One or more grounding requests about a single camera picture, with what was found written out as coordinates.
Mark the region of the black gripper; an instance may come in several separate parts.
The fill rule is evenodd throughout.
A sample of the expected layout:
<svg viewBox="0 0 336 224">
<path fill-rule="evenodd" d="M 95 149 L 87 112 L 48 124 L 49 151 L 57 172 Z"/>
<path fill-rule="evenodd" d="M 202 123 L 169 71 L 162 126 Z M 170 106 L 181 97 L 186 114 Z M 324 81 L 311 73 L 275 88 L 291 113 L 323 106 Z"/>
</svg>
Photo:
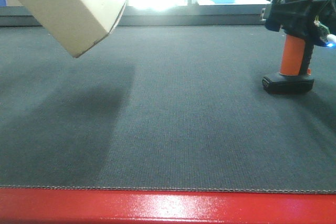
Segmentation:
<svg viewBox="0 0 336 224">
<path fill-rule="evenodd" d="M 307 38 L 316 46 L 335 48 L 335 0 L 270 0 L 261 10 L 267 30 Z"/>
</svg>

